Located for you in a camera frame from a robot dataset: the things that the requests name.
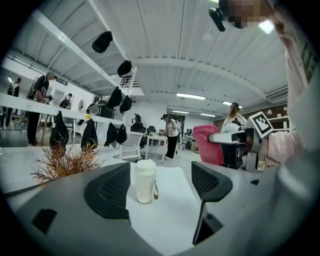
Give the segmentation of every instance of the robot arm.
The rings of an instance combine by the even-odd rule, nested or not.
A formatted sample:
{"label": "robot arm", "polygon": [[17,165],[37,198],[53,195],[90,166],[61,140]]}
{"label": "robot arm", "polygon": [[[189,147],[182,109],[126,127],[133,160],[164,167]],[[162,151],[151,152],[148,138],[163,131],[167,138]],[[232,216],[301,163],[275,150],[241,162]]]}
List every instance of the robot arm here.
{"label": "robot arm", "polygon": [[244,130],[211,134],[208,140],[221,145],[235,145],[235,165],[241,165],[247,171],[254,172],[258,165],[258,152],[262,139],[273,131],[273,127],[263,112],[258,112],[249,117]]}

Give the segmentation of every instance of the white ceiling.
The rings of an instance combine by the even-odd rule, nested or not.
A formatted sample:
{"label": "white ceiling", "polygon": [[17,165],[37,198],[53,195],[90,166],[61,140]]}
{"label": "white ceiling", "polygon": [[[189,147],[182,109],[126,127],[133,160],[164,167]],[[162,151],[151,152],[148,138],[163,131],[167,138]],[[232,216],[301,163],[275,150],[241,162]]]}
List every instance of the white ceiling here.
{"label": "white ceiling", "polygon": [[[168,109],[222,116],[229,109],[223,101],[246,110],[272,105],[265,95],[287,85],[281,41],[274,31],[267,35],[259,27],[237,29],[226,23],[226,31],[219,32],[208,15],[214,7],[209,0],[51,0],[39,11],[108,75],[117,73],[125,53],[138,67],[136,81],[146,97],[167,103]],[[98,54],[91,45],[106,30],[104,23],[118,44]],[[34,18],[12,48],[87,90],[105,86],[95,93],[107,95],[113,89]],[[206,99],[181,99],[176,93]]]}

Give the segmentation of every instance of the dried plant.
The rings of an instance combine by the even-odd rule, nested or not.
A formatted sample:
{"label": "dried plant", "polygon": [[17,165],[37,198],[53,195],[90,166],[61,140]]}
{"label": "dried plant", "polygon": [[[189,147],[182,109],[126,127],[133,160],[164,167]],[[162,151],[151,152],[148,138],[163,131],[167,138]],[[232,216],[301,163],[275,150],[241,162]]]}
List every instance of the dried plant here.
{"label": "dried plant", "polygon": [[58,178],[69,176],[72,174],[83,173],[95,168],[99,168],[102,162],[99,162],[100,150],[95,150],[98,143],[85,147],[85,150],[75,150],[74,146],[69,149],[56,145],[53,150],[49,147],[41,147],[44,156],[42,159],[36,159],[37,167],[34,169],[33,179],[36,179],[42,184],[52,182]]}

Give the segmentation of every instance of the pink chair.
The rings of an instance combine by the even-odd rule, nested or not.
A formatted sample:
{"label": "pink chair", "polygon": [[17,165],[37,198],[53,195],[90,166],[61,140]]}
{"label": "pink chair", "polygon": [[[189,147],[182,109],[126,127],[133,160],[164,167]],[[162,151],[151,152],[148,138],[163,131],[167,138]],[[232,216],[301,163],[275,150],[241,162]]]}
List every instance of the pink chair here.
{"label": "pink chair", "polygon": [[208,141],[208,136],[217,133],[213,124],[196,126],[193,128],[193,137],[199,150],[201,161],[222,166],[224,155],[219,144]]}

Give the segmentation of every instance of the white paper cup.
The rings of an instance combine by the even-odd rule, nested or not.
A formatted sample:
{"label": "white paper cup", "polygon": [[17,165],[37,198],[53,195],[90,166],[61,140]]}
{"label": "white paper cup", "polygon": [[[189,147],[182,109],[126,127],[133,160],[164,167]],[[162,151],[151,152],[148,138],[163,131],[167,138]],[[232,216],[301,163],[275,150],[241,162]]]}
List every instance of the white paper cup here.
{"label": "white paper cup", "polygon": [[154,194],[156,164],[152,160],[141,160],[135,169],[136,199],[142,204],[150,203]]}

